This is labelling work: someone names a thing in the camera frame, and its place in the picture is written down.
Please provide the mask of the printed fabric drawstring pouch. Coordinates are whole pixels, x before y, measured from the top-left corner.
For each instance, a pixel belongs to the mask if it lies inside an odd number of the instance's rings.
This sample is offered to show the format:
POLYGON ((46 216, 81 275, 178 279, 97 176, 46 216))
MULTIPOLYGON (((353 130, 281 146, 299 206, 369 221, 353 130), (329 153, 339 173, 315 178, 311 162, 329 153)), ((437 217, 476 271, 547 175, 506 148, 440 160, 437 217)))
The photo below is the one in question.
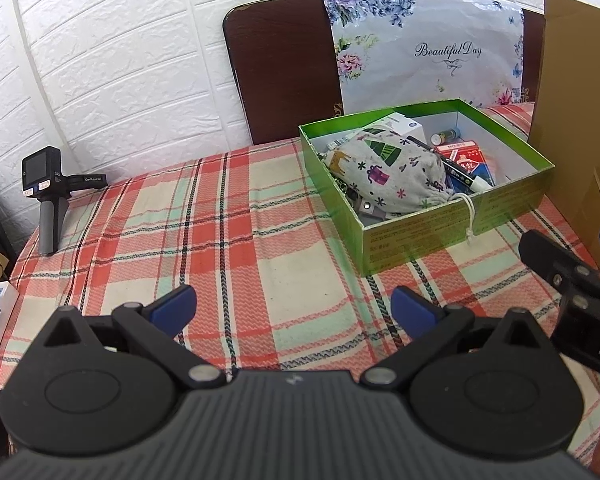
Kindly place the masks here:
POLYGON ((453 190, 437 155, 406 136, 366 126, 329 148, 323 162, 333 177, 390 218, 462 202, 469 216, 466 236, 474 237, 474 201, 453 190))

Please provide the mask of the floral plastic bag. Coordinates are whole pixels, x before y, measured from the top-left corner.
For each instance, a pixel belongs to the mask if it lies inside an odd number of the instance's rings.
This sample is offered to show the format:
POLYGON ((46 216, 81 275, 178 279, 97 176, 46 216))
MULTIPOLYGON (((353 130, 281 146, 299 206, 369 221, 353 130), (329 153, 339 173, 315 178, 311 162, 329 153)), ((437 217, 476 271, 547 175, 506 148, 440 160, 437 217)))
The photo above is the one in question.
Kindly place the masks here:
POLYGON ((323 0, 343 110, 517 103, 524 11, 505 0, 323 0))

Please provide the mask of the blue cap black marker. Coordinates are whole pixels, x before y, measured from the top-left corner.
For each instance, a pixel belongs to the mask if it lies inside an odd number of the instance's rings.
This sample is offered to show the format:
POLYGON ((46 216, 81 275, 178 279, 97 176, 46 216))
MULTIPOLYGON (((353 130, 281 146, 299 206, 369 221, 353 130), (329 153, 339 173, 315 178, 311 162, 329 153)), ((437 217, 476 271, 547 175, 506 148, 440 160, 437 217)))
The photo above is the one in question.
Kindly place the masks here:
POLYGON ((457 141, 462 135, 457 128, 445 129, 430 136, 432 146, 440 146, 457 141))

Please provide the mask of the white cap black marker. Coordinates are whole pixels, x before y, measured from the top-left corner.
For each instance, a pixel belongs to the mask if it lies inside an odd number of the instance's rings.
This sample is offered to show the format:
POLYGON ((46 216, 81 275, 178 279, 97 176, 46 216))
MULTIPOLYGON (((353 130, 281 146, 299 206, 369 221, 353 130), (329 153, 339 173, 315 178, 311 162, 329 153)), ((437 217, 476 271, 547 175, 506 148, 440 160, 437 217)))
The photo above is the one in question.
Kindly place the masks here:
POLYGON ((407 140, 410 140, 423 148, 425 151, 437 155, 442 161, 445 171, 466 191, 470 191, 471 193, 481 193, 489 191, 492 188, 492 185, 490 185, 487 180, 484 180, 482 177, 477 176, 476 174, 470 174, 457 162, 453 162, 451 159, 449 159, 449 157, 439 154, 434 148, 430 148, 430 146, 421 140, 414 138, 414 136, 407 136, 406 138, 407 140))

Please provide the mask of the red playing card box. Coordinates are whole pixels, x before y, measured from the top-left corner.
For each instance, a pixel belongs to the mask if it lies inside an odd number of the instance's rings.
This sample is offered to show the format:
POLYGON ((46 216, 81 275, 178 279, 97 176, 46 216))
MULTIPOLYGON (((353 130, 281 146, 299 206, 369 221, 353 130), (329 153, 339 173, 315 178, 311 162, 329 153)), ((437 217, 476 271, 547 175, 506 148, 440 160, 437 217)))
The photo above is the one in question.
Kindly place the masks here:
POLYGON ((442 144, 436 147, 439 154, 456 162, 471 177, 480 178, 488 185, 494 186, 495 181, 483 152, 473 140, 442 144))

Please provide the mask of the white product box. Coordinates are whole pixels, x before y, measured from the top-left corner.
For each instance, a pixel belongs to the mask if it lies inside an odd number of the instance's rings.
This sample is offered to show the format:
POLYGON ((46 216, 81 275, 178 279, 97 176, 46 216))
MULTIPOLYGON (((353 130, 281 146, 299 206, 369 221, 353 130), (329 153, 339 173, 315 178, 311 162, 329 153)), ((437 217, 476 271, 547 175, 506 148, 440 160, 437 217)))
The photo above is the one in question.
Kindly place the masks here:
POLYGON ((422 143, 427 143, 424 127, 415 119, 394 112, 374 122, 378 128, 393 131, 399 136, 412 136, 422 143))

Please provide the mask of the brown cardboard sheet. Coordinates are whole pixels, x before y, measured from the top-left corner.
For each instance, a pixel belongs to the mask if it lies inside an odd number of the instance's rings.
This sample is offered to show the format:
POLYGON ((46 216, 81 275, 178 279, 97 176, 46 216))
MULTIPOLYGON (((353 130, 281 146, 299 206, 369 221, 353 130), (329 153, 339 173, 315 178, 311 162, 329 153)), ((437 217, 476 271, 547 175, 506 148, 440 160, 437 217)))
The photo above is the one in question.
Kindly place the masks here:
POLYGON ((600 269, 600 9, 544 0, 530 144, 555 166, 547 195, 600 269))

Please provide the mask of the green cardboard box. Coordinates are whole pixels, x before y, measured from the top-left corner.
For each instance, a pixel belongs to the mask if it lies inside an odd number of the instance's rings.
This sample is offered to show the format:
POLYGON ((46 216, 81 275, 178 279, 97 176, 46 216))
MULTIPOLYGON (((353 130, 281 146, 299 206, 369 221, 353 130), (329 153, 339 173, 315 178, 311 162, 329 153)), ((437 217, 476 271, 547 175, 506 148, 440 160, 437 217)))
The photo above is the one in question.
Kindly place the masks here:
POLYGON ((470 240, 539 205, 553 164, 460 101, 300 126, 306 170, 359 274, 470 240))

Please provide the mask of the red plaid blanket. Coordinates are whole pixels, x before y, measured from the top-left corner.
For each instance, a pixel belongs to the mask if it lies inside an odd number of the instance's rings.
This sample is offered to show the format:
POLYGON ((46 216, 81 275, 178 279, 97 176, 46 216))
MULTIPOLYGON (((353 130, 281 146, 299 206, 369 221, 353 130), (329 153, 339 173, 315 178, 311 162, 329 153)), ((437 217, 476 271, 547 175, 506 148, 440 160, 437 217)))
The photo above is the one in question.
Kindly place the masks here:
POLYGON ((394 286, 497 314, 507 300, 544 327, 557 297, 519 260, 537 228, 586 257, 548 201, 471 243, 362 278, 306 173, 296 140, 214 155, 78 200, 50 258, 30 240, 12 274, 19 298, 0 347, 0 388, 53 307, 103 314, 192 284, 198 311, 180 343, 215 364, 359 373, 406 343, 389 315, 394 286))

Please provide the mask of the dark brown headboard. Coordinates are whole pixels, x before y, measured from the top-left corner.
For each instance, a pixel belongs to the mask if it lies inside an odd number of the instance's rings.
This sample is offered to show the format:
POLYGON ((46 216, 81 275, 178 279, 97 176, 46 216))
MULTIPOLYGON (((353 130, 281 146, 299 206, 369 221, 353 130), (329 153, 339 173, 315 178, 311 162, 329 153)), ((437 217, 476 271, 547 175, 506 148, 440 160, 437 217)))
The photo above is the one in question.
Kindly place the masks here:
MULTIPOLYGON (((539 82, 544 18, 522 10, 521 98, 507 105, 533 100, 539 82)), ((254 143, 291 138, 307 122, 347 115, 323 0, 243 4, 227 13, 223 32, 254 143)))

